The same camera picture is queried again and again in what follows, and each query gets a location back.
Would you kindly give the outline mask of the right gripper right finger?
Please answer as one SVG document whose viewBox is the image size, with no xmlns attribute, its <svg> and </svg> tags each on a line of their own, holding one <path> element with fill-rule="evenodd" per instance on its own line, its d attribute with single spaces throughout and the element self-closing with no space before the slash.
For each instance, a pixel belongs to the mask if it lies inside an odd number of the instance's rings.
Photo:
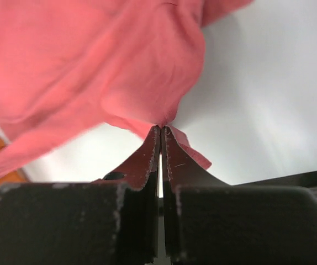
<svg viewBox="0 0 317 265">
<path fill-rule="evenodd" d="M 161 130 L 165 248 L 172 264 L 317 264 L 317 197 L 229 185 Z"/>
</svg>

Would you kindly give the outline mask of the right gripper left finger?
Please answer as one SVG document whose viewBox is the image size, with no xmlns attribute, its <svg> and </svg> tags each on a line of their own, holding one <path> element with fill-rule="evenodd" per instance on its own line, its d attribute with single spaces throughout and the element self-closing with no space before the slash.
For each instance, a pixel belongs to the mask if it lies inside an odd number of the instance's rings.
<svg viewBox="0 0 317 265">
<path fill-rule="evenodd" d="M 150 264 L 160 128 L 103 179 L 0 186 L 0 264 Z"/>
</svg>

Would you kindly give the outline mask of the red t shirt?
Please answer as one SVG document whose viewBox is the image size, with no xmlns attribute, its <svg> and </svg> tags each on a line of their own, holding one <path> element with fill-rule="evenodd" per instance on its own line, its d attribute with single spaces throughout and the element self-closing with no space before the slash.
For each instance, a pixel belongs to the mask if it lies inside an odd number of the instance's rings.
<svg viewBox="0 0 317 265">
<path fill-rule="evenodd" d="M 0 1 L 0 177 L 100 123 L 144 137 L 202 72 L 202 27 L 248 1 Z"/>
</svg>

